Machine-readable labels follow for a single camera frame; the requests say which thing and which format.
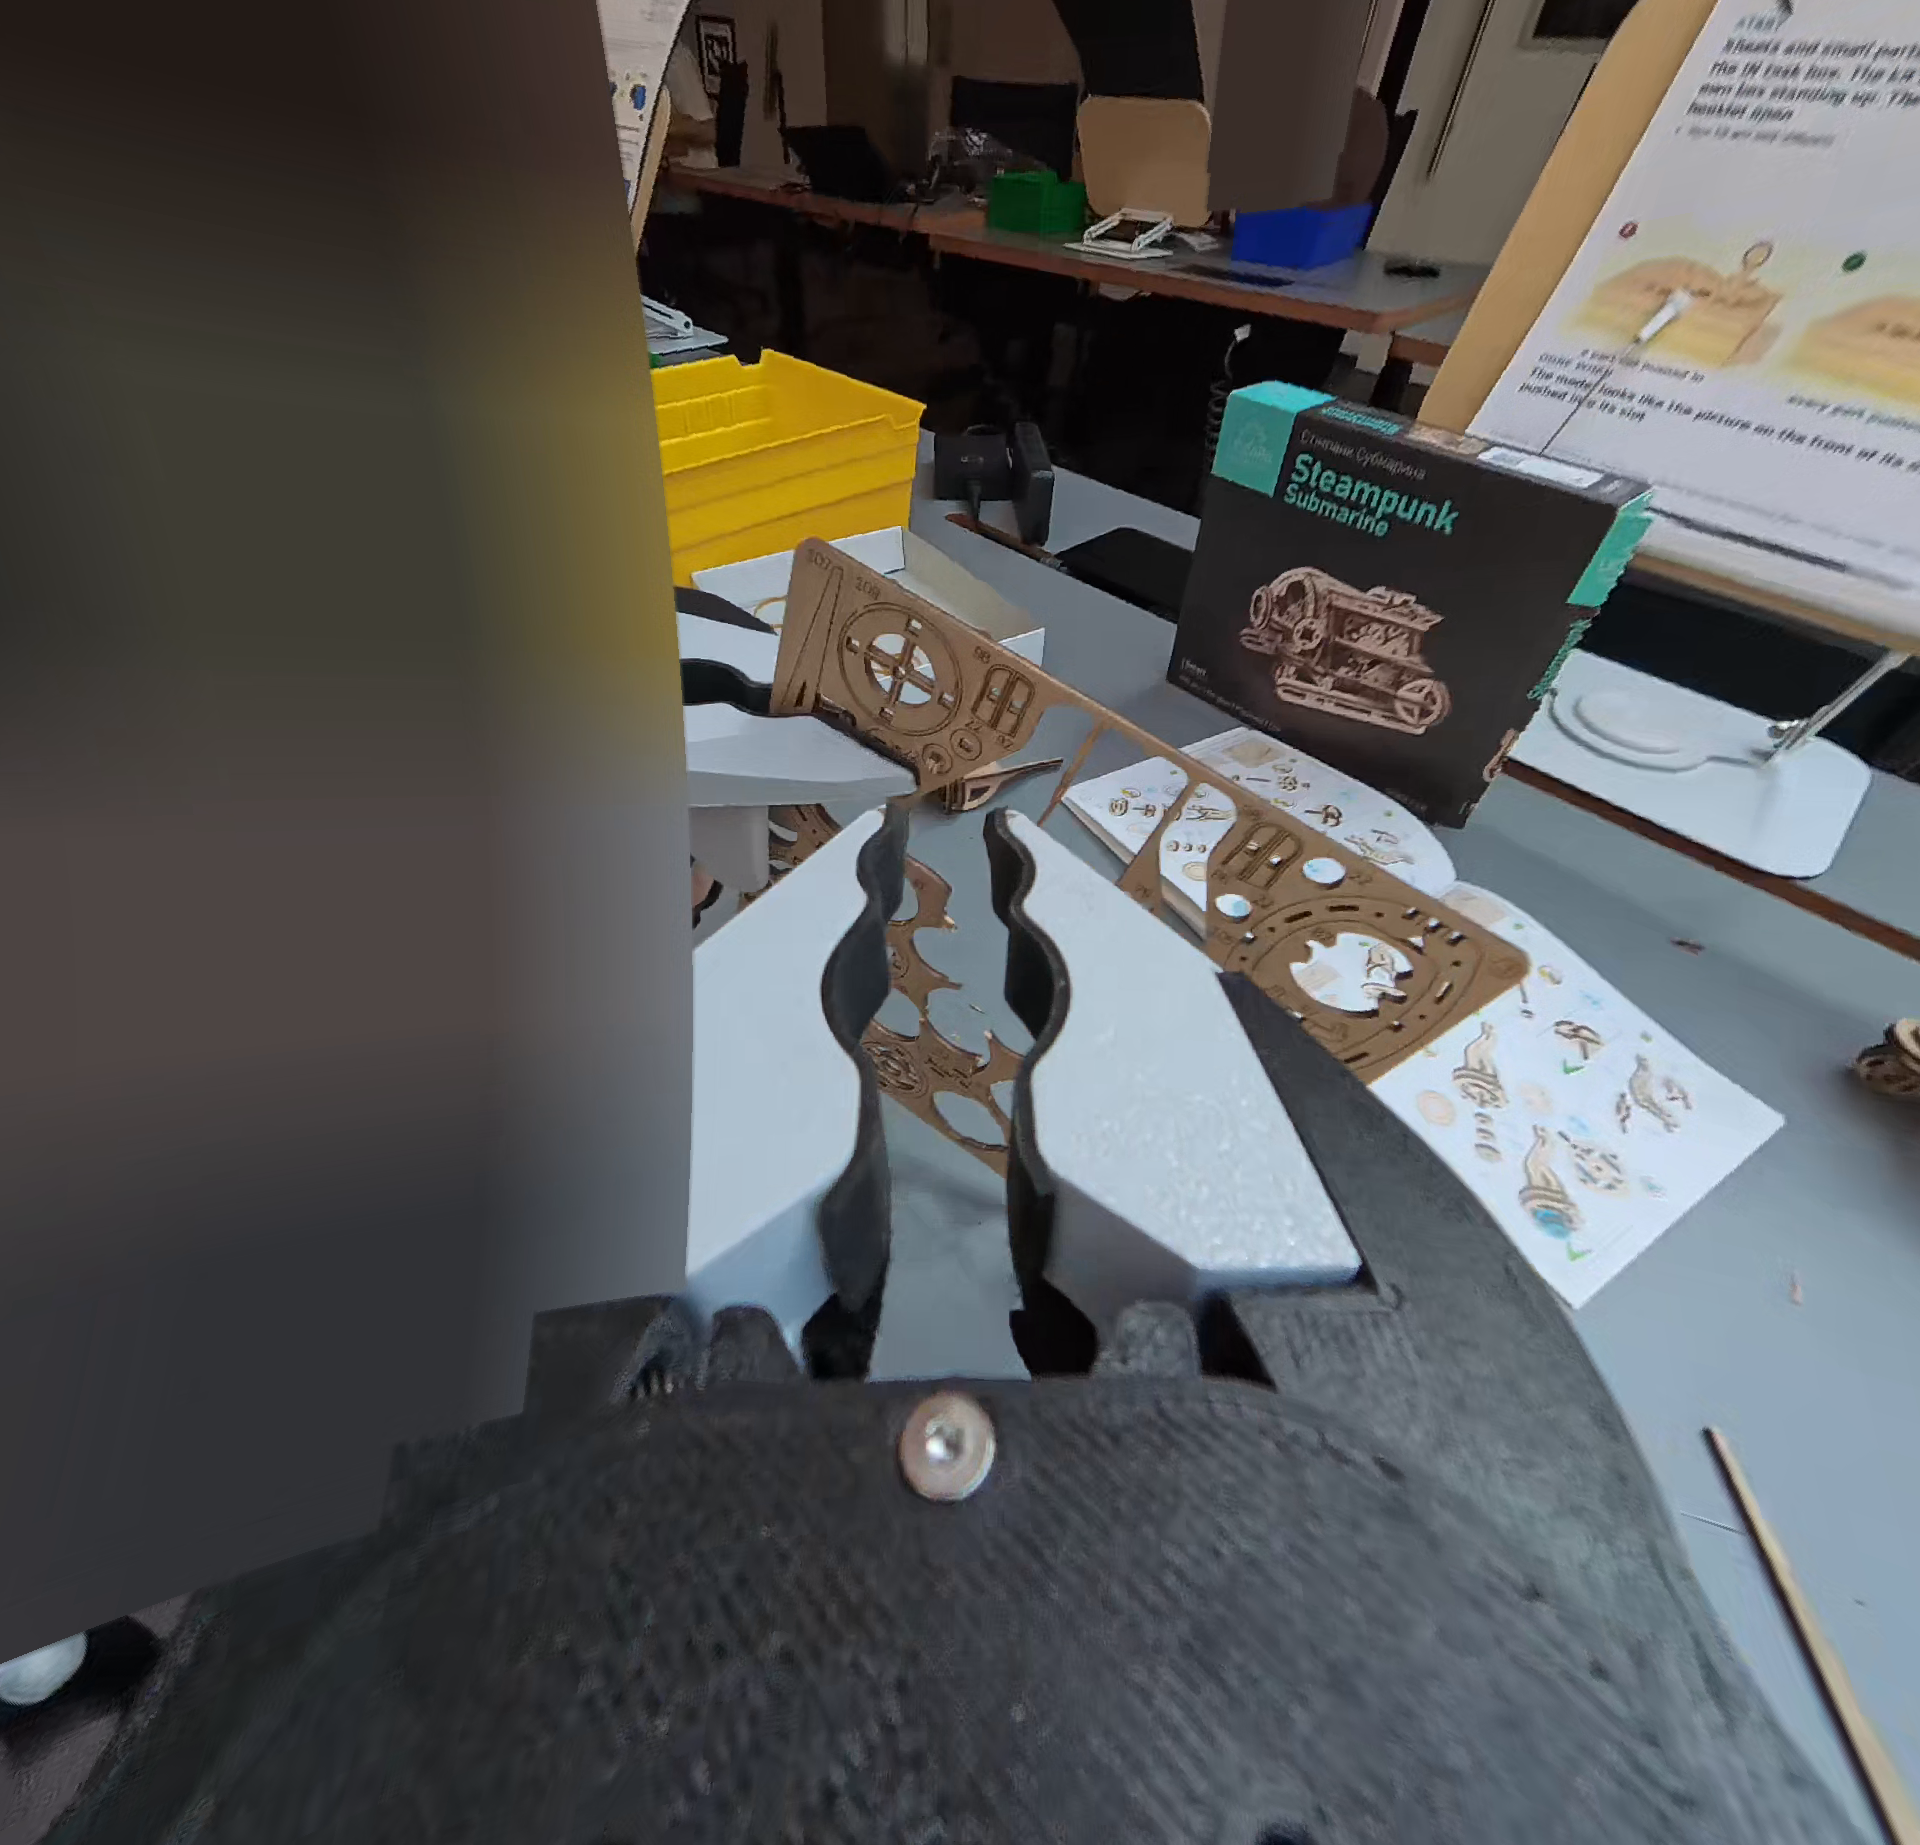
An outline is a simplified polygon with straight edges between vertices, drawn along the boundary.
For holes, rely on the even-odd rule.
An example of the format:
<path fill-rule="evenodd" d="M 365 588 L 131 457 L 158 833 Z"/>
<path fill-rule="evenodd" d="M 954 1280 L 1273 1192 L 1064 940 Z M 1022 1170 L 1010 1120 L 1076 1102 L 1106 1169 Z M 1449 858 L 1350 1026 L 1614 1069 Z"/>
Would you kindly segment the grey background table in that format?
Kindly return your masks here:
<path fill-rule="evenodd" d="M 817 196 L 740 170 L 697 170 L 675 160 L 661 183 L 685 196 L 724 198 L 826 227 L 867 227 L 916 241 L 931 257 L 1034 273 L 1090 289 L 1133 292 L 1228 309 L 1246 318 L 1335 325 L 1363 336 L 1405 335 L 1466 312 L 1484 270 L 1437 265 L 1428 277 L 1390 273 L 1381 254 L 1359 254 L 1322 270 L 1244 279 L 1219 251 L 1148 257 L 1085 254 L 1062 241 L 988 226 L 964 202 L 871 204 Z"/>

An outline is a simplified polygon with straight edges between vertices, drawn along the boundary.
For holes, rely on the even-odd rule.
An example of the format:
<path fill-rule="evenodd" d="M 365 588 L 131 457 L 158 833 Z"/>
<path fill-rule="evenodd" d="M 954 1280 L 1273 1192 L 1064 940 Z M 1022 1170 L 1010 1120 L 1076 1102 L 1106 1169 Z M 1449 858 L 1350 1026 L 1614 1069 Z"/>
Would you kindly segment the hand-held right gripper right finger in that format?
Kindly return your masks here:
<path fill-rule="evenodd" d="M 1205 953 L 1013 810 L 984 830 L 1029 1034 L 1005 1225 L 1029 1370 L 1090 1370 L 1137 1306 L 1348 1289 L 1363 1261 Z"/>

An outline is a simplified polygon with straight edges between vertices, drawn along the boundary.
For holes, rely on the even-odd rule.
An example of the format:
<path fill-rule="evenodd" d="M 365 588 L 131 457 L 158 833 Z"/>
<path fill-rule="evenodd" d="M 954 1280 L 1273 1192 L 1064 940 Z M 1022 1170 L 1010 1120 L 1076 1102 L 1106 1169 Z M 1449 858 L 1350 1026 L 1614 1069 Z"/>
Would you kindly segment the yellow plastic bin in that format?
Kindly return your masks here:
<path fill-rule="evenodd" d="M 916 399 L 773 349 L 658 366 L 653 399 L 676 586 L 910 520 Z"/>

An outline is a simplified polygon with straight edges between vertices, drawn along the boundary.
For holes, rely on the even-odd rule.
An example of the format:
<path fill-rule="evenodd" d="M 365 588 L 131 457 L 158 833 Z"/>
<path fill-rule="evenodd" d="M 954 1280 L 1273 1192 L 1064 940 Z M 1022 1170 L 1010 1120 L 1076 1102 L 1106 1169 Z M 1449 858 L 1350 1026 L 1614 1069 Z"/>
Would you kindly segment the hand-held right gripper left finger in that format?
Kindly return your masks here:
<path fill-rule="evenodd" d="M 908 810 L 871 810 L 692 951 L 688 1301 L 867 1377 L 894 1189 L 862 1039 L 894 989 Z"/>

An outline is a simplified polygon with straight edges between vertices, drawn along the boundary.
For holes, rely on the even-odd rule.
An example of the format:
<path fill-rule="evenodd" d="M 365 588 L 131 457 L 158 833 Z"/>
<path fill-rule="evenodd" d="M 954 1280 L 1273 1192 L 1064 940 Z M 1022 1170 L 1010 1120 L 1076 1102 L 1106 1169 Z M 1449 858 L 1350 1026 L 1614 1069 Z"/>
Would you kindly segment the black flat pad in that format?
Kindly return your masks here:
<path fill-rule="evenodd" d="M 1194 548 L 1140 528 L 1112 528 L 1062 547 L 1053 563 L 1068 578 L 1165 624 L 1175 624 L 1186 593 Z"/>

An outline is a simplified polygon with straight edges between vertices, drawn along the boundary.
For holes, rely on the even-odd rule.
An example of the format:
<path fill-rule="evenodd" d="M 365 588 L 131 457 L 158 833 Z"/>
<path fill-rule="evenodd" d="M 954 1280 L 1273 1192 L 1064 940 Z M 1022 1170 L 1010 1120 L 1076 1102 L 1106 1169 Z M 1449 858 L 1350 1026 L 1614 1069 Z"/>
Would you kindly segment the small wooden gear assembly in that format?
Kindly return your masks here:
<path fill-rule="evenodd" d="M 954 777 L 930 792 L 930 802 L 949 816 L 962 816 L 989 806 L 1000 792 L 1023 777 L 1047 776 L 1062 770 L 1062 759 L 1033 759 L 1013 766 L 991 762 L 964 777 Z"/>

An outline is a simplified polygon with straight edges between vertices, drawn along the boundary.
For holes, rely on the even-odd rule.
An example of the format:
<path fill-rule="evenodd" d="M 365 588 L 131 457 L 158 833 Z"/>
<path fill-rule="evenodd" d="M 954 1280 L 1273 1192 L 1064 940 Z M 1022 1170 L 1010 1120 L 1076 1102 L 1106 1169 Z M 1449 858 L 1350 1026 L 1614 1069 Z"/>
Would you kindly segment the black box device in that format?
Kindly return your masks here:
<path fill-rule="evenodd" d="M 986 504 L 1010 506 L 1023 541 L 1039 543 L 1050 531 L 1053 468 L 1039 426 L 974 425 L 962 434 L 931 437 L 931 486 L 940 499 L 964 504 L 973 522 Z"/>

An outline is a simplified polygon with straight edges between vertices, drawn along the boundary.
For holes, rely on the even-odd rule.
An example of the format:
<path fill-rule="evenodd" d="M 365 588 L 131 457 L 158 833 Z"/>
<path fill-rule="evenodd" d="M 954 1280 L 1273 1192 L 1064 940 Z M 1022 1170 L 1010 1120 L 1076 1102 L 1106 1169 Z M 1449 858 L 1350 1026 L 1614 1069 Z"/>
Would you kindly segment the plywood parts sheet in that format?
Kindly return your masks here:
<path fill-rule="evenodd" d="M 1182 771 L 1171 815 L 1219 795 L 1202 949 L 1257 989 L 1364 1083 L 1524 983 L 1511 940 L 1339 849 L 1243 782 L 1156 739 L 826 541 L 790 565 L 769 713 L 843 728 L 931 799 L 989 766 L 1019 762 L 1050 715 L 1085 721 L 1043 806 L 1064 802 L 1106 737 Z"/>

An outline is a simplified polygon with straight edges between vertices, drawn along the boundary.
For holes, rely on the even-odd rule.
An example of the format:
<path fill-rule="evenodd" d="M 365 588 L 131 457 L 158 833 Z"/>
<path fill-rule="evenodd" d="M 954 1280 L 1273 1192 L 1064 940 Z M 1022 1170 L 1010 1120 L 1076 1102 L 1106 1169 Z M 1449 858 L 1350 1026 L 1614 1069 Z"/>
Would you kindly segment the dark model kit box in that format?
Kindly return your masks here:
<path fill-rule="evenodd" d="M 1647 528 L 1632 479 L 1253 384 L 1223 402 L 1167 678 L 1458 827 Z"/>

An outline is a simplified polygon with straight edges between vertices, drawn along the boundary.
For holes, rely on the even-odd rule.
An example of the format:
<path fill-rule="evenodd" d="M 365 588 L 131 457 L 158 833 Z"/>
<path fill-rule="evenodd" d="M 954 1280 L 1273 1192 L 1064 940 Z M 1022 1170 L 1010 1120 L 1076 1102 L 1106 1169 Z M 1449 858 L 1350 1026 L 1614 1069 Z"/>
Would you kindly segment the instruction booklet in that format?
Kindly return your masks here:
<path fill-rule="evenodd" d="M 1525 955 L 1525 972 L 1457 1017 L 1373 1092 L 1468 1185 L 1524 1257 L 1568 1306 L 1645 1251 L 1734 1175 L 1782 1119 L 1670 1039 L 1533 918 L 1462 880 L 1453 856 L 1405 806 L 1252 728 L 1186 754 L 1329 839 L 1350 882 L 1372 863 Z M 1196 935 L 1226 891 L 1211 858 L 1239 830 L 1213 785 L 1175 815 L 1184 771 L 1165 759 L 1076 782 L 1064 809 L 1119 858 L 1153 844 L 1170 906 Z M 1410 936 L 1308 936 L 1292 979 L 1315 1015 L 1367 1017 L 1411 993 L 1411 949 L 1437 951 L 1422 918 Z"/>

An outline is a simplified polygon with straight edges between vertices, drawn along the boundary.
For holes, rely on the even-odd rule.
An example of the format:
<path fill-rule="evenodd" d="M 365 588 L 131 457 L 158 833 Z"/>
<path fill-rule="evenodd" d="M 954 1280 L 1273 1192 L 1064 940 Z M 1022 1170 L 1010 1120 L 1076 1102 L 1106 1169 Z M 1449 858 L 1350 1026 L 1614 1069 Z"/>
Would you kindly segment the blue bin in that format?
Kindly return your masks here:
<path fill-rule="evenodd" d="M 1369 202 L 1239 210 L 1229 261 L 1273 273 L 1323 270 L 1357 256 L 1373 221 Z"/>

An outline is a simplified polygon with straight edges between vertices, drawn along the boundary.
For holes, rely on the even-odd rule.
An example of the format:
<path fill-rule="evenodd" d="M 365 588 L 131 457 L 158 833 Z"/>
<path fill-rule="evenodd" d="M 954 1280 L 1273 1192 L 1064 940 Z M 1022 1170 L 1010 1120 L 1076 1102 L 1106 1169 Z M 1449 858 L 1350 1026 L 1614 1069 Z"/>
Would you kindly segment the green bin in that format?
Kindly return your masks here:
<path fill-rule="evenodd" d="M 1089 226 L 1085 189 L 1052 170 L 999 171 L 988 191 L 988 227 L 1030 239 L 1080 239 Z"/>

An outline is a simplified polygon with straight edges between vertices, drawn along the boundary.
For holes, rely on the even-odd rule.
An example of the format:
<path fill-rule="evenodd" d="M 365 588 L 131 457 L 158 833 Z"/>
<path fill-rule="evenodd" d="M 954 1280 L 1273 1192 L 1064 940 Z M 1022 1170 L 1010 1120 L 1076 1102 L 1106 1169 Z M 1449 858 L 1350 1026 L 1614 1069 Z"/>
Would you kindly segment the wooden stick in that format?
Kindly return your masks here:
<path fill-rule="evenodd" d="M 1907 1789 L 1874 1721 L 1867 1715 L 1831 1638 L 1816 1620 L 1811 1597 L 1799 1584 L 1781 1535 L 1764 1516 L 1735 1448 L 1715 1426 L 1703 1427 L 1703 1440 L 1792 1625 L 1814 1689 L 1828 1709 L 1882 1836 L 1887 1844 L 1917 1844 L 1915 1797 Z"/>

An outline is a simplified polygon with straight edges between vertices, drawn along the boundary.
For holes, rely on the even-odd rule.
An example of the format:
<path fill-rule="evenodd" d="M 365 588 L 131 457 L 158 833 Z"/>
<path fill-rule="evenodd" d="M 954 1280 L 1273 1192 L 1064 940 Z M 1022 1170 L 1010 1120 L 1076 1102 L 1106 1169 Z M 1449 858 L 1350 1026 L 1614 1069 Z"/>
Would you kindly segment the white cardboard box tray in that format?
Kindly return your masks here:
<path fill-rule="evenodd" d="M 920 535 L 896 526 L 830 545 L 1019 659 L 1043 665 L 1043 625 Z M 793 558 L 795 554 L 787 548 L 713 565 L 694 572 L 692 586 L 779 632 Z"/>

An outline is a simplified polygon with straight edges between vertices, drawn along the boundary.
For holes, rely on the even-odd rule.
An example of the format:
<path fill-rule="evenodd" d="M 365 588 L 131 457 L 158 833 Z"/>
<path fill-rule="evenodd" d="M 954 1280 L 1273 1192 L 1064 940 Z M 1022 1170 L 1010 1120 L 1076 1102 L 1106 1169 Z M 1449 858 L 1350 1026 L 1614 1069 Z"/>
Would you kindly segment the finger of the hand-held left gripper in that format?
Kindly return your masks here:
<path fill-rule="evenodd" d="M 685 708 L 772 712 L 779 635 L 747 611 L 697 588 L 675 588 Z"/>
<path fill-rule="evenodd" d="M 837 806 L 856 816 L 919 791 L 910 767 L 809 715 L 688 708 L 684 739 L 689 858 L 727 891 L 766 886 L 773 806 Z"/>

